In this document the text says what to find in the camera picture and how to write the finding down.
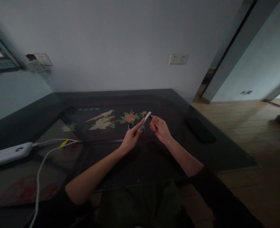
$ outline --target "black sleeve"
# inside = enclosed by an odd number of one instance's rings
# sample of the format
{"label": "black sleeve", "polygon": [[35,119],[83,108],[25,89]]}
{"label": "black sleeve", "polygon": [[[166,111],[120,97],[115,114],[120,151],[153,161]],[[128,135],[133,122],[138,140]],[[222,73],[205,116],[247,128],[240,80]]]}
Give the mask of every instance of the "black sleeve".
{"label": "black sleeve", "polygon": [[[66,191],[61,189],[51,200],[39,204],[39,212],[33,228],[70,227],[79,216],[85,213],[93,215],[91,203],[77,206],[68,197]],[[31,221],[32,218],[25,225],[25,228],[30,226]]]}
{"label": "black sleeve", "polygon": [[209,169],[203,168],[190,181],[213,211],[221,227],[264,227],[224,183]]}

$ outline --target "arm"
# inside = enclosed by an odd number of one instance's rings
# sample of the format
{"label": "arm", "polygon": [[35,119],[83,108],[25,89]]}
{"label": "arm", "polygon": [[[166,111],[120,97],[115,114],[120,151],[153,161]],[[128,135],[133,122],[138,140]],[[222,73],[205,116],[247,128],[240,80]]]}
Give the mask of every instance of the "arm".
{"label": "arm", "polygon": [[173,139],[164,120],[154,116],[150,129],[171,152],[222,227],[263,227],[215,174]]}
{"label": "arm", "polygon": [[91,207],[82,205],[114,165],[134,148],[142,134],[142,131],[137,133],[137,130],[143,121],[127,131],[118,149],[69,182],[50,201],[40,204],[33,227],[70,227],[77,217],[88,212]]}
{"label": "arm", "polygon": [[126,132],[124,140],[117,150],[91,166],[65,186],[65,191],[72,202],[76,205],[85,203],[114,165],[134,148],[142,134],[142,131],[139,133],[137,131],[143,121],[144,119]]}

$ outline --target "person's left hand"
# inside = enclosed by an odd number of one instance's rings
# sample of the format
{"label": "person's left hand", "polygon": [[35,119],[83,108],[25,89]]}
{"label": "person's left hand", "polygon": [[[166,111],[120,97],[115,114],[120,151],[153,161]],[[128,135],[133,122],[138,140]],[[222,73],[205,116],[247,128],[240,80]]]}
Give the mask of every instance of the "person's left hand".
{"label": "person's left hand", "polygon": [[144,118],[138,123],[136,126],[134,126],[132,129],[128,130],[125,134],[124,140],[119,147],[119,149],[122,149],[124,153],[130,152],[136,145],[139,137],[141,136],[143,130],[141,130],[139,133],[137,133],[139,127],[141,127],[142,123],[144,121]]}

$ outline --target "person's right hand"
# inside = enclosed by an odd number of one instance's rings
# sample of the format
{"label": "person's right hand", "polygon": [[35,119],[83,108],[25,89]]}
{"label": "person's right hand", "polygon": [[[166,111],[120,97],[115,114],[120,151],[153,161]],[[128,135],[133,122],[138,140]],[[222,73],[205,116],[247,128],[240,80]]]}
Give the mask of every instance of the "person's right hand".
{"label": "person's right hand", "polygon": [[150,122],[150,129],[155,132],[157,138],[165,144],[168,140],[172,138],[171,133],[169,132],[166,122],[160,119],[158,116],[152,116],[153,119]]}

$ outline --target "painted bird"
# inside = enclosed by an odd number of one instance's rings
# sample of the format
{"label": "painted bird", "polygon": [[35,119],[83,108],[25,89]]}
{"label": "painted bird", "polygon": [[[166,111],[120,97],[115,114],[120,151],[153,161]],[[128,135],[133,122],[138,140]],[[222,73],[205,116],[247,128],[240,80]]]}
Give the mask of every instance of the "painted bird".
{"label": "painted bird", "polygon": [[108,112],[104,112],[104,113],[102,113],[102,114],[100,114],[100,115],[98,115],[98,116],[96,116],[96,117],[94,117],[94,118],[91,118],[90,120],[87,120],[86,122],[89,122],[89,121],[91,121],[91,120],[99,119],[100,117],[109,116],[113,111],[115,111],[115,110],[109,110]]}

